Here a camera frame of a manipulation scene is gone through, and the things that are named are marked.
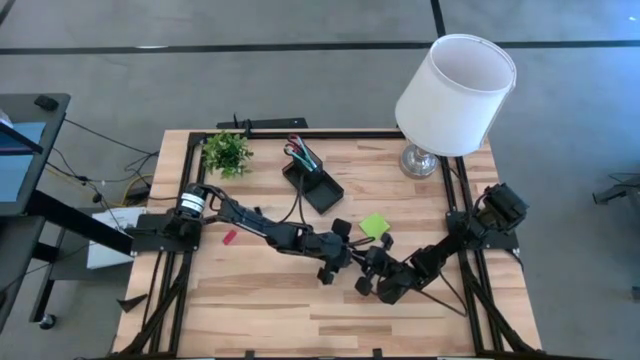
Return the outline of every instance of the black box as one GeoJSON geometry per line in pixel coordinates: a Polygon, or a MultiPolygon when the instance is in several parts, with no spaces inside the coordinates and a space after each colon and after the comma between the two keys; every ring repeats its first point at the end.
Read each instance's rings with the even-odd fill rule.
{"type": "Polygon", "coordinates": [[[342,199],[344,189],[322,169],[320,158],[309,148],[307,151],[317,165],[313,171],[309,171],[300,160],[293,157],[293,161],[282,169],[282,175],[300,191],[300,180],[304,174],[302,195],[322,215],[342,199]]]}

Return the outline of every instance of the white lampshade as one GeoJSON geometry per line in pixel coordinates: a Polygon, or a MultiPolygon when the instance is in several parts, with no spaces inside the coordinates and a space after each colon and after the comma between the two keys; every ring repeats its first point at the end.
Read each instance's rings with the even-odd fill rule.
{"type": "Polygon", "coordinates": [[[396,121],[419,148],[462,156],[483,140],[516,84],[513,60],[490,41],[447,35],[429,50],[396,104],[396,121]]]}

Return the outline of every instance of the red object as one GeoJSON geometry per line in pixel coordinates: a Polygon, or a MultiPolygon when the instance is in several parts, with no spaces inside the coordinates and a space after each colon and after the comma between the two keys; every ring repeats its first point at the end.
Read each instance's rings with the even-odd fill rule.
{"type": "Polygon", "coordinates": [[[235,230],[230,230],[227,235],[224,236],[224,239],[222,239],[222,242],[225,245],[229,245],[231,243],[231,241],[233,240],[233,238],[236,237],[236,235],[238,235],[238,232],[235,230]]]}

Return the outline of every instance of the black stand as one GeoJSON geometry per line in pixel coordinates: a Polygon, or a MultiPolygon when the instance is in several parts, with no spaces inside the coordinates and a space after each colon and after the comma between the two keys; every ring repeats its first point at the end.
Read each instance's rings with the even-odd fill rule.
{"type": "Polygon", "coordinates": [[[43,216],[62,228],[85,236],[100,245],[129,255],[132,238],[51,196],[35,190],[27,205],[29,215],[43,216]]]}

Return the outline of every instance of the green sponge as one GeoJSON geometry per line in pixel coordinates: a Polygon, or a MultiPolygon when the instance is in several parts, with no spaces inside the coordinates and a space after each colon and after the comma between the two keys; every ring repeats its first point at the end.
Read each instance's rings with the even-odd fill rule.
{"type": "Polygon", "coordinates": [[[362,220],[360,228],[367,236],[380,240],[382,234],[389,230],[391,225],[384,220],[382,215],[375,213],[362,220]]]}

